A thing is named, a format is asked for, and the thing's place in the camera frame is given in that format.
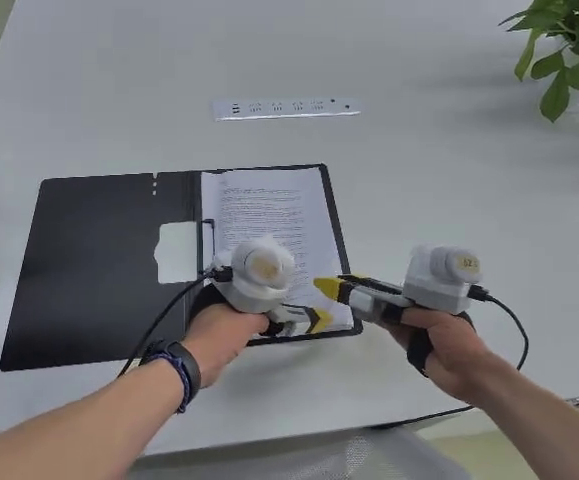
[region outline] left hand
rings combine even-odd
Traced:
[[[201,388],[213,385],[222,370],[245,348],[256,333],[269,327],[261,314],[240,313],[229,305],[211,305],[191,322],[182,345],[198,362]]]

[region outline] white table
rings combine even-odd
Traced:
[[[579,394],[579,128],[513,66],[525,2],[18,0],[0,44],[0,349],[40,181],[324,162],[352,268],[397,282],[418,243],[474,248],[526,324],[526,373]],[[340,95],[359,117],[214,123],[216,98]],[[473,309],[493,349],[521,342]],[[0,430],[119,362],[0,372]],[[147,453],[404,420],[459,406],[387,335],[248,349]]]

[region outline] wire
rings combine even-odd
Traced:
[[[138,356],[140,351],[145,347],[145,344],[147,343],[147,340],[149,340],[149,337],[151,336],[153,331],[158,327],[158,325],[160,325],[160,322],[162,322],[162,320],[167,316],[169,311],[171,311],[171,309],[176,305],[176,303],[178,303],[182,299],[182,297],[184,297],[187,293],[189,293],[189,291],[192,288],[197,287],[205,279],[207,279],[211,276],[213,276],[212,271],[208,271],[208,272],[203,273],[196,280],[194,280],[193,282],[191,282],[190,284],[185,286],[185,288],[183,288],[180,292],[178,292],[176,294],[175,297],[173,297],[171,299],[171,301],[167,304],[167,306],[156,316],[156,318],[152,322],[151,326],[147,329],[147,331],[144,333],[144,335],[142,336],[142,338],[140,339],[140,341],[138,342],[136,347],[133,349],[133,351],[131,352],[131,355],[129,355],[129,358],[127,359],[124,366],[122,367],[122,370],[120,370],[120,373],[118,374],[117,378],[120,378],[121,376],[123,376],[127,372],[127,370],[129,370],[131,363],[136,359],[136,357]]]
[[[489,295],[489,291],[480,287],[479,285],[472,285],[471,289],[469,290],[468,296],[480,302],[495,303],[500,308],[502,308],[505,311],[505,313],[509,315],[511,319],[514,321],[516,327],[518,327],[520,335],[522,335],[523,340],[522,355],[520,355],[520,360],[518,360],[518,364],[516,365],[516,369],[519,371],[524,366],[525,361],[527,360],[527,355],[529,354],[529,336],[527,335],[527,331],[525,330],[525,327],[522,325],[522,322],[520,322],[518,316],[507,305],[502,303],[496,297],[492,297],[491,295]],[[423,420],[431,420],[432,418],[441,418],[446,417],[448,415],[455,415],[457,413],[468,412],[469,410],[473,410],[473,408],[474,407],[472,407],[471,405],[468,405],[466,407],[454,408],[453,410],[446,410],[444,412],[432,413],[431,415],[425,415],[423,417],[403,420],[401,422],[387,423],[384,425],[375,425],[371,428],[374,430],[388,430],[390,428],[400,427],[402,425],[408,425],[410,423],[417,423]]]
[[[506,306],[504,303],[502,303],[497,298],[492,297],[491,295],[487,295],[487,298],[485,301],[495,303],[500,308],[502,308],[505,312],[507,312],[507,315],[509,315],[512,318],[512,320],[516,324],[516,327],[518,327],[518,331],[520,332],[520,335],[522,335],[522,340],[524,342],[524,345],[522,347],[522,355],[520,356],[520,360],[518,360],[518,364],[516,365],[516,369],[517,370],[522,369],[522,367],[525,364],[525,361],[527,360],[527,355],[529,355],[529,336],[527,335],[527,331],[525,330],[525,327],[522,326],[520,319],[518,319],[516,314],[513,313],[513,310],[511,310],[508,306]]]

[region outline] document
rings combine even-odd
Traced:
[[[318,168],[203,173],[202,212],[215,222],[215,239],[204,235],[203,251],[212,252],[214,240],[216,252],[231,251],[272,234],[296,264],[285,302],[329,311],[334,321],[327,330],[353,327],[351,310],[313,286],[314,277],[342,273]]]

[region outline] power strip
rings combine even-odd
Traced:
[[[213,102],[213,114],[217,121],[336,117],[359,115],[360,102],[337,97],[219,100]]]

